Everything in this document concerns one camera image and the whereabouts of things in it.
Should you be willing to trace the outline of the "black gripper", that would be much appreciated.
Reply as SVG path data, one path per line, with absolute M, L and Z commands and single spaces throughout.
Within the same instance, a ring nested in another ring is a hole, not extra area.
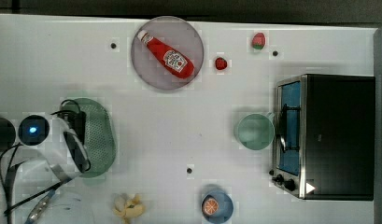
M 68 123 L 69 127 L 75 131 L 78 140 L 81 144 L 85 143 L 85 132 L 86 132 L 86 113 L 83 111 L 64 111 L 64 120 Z

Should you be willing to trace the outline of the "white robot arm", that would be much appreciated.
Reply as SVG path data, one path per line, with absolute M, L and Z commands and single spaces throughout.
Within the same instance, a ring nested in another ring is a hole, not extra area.
M 2 174 L 7 224 L 79 224 L 90 211 L 79 195 L 61 186 L 92 166 L 85 148 L 86 115 L 62 110 L 50 115 L 30 114 L 17 128 L 16 152 Z

